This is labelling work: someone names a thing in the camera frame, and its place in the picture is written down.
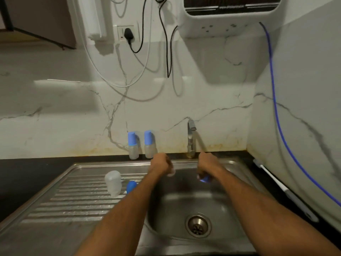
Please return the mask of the stainless steel sink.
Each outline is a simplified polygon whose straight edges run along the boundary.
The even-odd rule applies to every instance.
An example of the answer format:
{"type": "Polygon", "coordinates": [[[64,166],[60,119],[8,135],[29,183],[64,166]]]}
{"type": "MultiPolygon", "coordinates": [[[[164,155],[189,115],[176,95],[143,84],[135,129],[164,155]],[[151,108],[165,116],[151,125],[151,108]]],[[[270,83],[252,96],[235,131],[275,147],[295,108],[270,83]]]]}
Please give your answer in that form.
{"type": "Polygon", "coordinates": [[[272,254],[266,189],[237,159],[74,165],[0,225],[0,256],[272,254]]]}

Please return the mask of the clear plastic cup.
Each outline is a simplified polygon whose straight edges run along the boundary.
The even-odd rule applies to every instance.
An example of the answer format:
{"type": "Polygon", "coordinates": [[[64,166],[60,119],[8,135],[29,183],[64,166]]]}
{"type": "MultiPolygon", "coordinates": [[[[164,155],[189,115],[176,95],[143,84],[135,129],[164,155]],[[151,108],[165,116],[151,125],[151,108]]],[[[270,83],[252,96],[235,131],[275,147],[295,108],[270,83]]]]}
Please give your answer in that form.
{"type": "Polygon", "coordinates": [[[110,171],[105,175],[104,179],[110,196],[113,198],[119,196],[122,189],[120,172],[110,171]]]}

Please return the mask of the white water purifier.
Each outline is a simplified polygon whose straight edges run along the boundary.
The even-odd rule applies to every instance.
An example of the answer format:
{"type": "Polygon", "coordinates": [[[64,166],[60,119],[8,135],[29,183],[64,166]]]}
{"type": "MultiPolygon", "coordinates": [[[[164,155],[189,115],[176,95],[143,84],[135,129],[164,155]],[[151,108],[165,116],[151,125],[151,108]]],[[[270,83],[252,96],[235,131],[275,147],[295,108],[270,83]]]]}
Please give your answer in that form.
{"type": "Polygon", "coordinates": [[[265,22],[284,0],[176,0],[182,38],[240,35],[248,26],[265,22]]]}

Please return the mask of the sink drain strainer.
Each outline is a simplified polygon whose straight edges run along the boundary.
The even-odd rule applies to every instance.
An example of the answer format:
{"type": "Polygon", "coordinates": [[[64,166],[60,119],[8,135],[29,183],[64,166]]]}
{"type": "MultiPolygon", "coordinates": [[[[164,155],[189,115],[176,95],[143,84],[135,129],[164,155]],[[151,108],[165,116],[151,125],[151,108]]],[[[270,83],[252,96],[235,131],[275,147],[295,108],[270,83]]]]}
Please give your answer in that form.
{"type": "Polygon", "coordinates": [[[194,238],[206,238],[211,234],[212,224],[206,215],[196,213],[187,216],[185,220],[185,228],[194,238]]]}

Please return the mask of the white wall pipe fixture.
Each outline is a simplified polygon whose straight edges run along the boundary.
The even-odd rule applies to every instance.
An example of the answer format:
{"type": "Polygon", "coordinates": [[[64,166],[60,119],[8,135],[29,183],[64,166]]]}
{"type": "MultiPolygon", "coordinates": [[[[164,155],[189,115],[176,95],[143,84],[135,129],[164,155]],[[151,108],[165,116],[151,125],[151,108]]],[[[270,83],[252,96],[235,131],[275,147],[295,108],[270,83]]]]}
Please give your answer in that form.
{"type": "Polygon", "coordinates": [[[77,47],[113,43],[109,0],[67,0],[77,47]]]}

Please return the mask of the white wall socket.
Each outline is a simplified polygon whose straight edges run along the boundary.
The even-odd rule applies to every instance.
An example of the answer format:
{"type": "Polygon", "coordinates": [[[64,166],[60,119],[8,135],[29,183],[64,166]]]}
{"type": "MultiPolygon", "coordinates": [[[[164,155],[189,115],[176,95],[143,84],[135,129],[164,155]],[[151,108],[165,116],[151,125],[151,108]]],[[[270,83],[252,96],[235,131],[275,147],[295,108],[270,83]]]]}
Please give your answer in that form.
{"type": "Polygon", "coordinates": [[[138,25],[117,25],[116,32],[120,42],[139,42],[138,25]]]}

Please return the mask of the person's right hand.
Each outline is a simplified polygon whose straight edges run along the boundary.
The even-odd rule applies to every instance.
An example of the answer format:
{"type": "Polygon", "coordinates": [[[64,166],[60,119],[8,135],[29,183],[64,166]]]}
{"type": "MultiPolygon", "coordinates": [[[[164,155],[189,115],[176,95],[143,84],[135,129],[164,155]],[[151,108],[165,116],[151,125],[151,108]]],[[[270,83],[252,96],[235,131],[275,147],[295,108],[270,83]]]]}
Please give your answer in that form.
{"type": "Polygon", "coordinates": [[[212,153],[201,152],[198,156],[198,164],[211,175],[212,179],[218,180],[223,172],[223,166],[212,153]]]}

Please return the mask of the person's right forearm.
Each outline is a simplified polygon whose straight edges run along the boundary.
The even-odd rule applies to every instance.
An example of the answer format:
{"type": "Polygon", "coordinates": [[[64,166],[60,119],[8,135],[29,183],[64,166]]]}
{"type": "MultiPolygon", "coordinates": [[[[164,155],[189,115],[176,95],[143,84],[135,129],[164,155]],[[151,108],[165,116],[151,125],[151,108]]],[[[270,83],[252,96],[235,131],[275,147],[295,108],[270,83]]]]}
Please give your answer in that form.
{"type": "Polygon", "coordinates": [[[221,166],[208,170],[228,194],[242,227],[261,256],[341,256],[308,222],[221,166]]]}

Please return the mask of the clear bottle with blue cap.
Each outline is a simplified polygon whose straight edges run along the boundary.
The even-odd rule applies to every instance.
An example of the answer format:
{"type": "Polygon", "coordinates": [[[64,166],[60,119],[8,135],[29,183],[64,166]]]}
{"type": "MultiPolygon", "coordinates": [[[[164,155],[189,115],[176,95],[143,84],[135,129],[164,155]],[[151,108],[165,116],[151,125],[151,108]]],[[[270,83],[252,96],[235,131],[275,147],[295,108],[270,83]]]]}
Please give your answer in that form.
{"type": "Polygon", "coordinates": [[[144,150],[147,159],[152,159],[157,154],[155,137],[151,130],[144,132],[144,150]]]}
{"type": "Polygon", "coordinates": [[[131,160],[139,158],[139,142],[135,132],[128,132],[128,151],[131,160]]]}

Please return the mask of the person's left hand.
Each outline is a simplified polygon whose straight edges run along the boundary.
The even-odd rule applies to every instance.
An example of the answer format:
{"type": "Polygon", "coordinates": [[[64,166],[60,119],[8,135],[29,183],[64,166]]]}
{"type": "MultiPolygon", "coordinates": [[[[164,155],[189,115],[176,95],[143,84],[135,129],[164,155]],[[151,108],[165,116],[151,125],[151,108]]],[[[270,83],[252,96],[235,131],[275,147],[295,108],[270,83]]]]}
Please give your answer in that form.
{"type": "Polygon", "coordinates": [[[148,174],[153,176],[162,177],[163,175],[163,161],[164,158],[168,157],[166,153],[157,153],[150,161],[150,167],[148,174]]]}

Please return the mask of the steel water tap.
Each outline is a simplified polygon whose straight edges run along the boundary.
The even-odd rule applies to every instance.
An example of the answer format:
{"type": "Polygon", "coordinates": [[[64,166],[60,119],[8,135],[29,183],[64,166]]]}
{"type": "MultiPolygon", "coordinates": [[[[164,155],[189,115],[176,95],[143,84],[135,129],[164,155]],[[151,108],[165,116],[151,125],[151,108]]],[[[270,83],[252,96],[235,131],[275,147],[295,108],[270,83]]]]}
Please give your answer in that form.
{"type": "Polygon", "coordinates": [[[188,145],[187,145],[187,153],[186,156],[189,159],[194,159],[196,157],[196,144],[198,143],[201,151],[207,151],[207,148],[200,136],[200,134],[196,133],[197,128],[195,126],[194,120],[189,119],[187,123],[187,131],[188,131],[188,145]]]}

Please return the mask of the person's left forearm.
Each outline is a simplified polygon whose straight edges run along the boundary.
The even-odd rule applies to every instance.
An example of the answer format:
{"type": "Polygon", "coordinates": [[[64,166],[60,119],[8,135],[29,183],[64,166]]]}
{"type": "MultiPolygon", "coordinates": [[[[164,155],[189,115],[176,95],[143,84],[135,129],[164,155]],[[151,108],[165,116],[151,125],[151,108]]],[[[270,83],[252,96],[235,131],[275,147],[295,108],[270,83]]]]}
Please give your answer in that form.
{"type": "Polygon", "coordinates": [[[104,216],[74,256],[135,256],[151,192],[159,180],[147,174],[104,216]]]}

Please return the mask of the brown wall cabinet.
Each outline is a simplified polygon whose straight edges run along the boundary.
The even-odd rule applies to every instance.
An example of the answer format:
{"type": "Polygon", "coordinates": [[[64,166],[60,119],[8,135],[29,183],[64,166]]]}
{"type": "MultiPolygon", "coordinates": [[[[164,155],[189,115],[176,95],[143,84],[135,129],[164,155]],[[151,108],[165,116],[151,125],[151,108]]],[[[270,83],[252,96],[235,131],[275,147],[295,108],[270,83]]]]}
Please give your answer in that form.
{"type": "Polygon", "coordinates": [[[0,44],[37,41],[76,49],[67,0],[0,0],[0,44]]]}

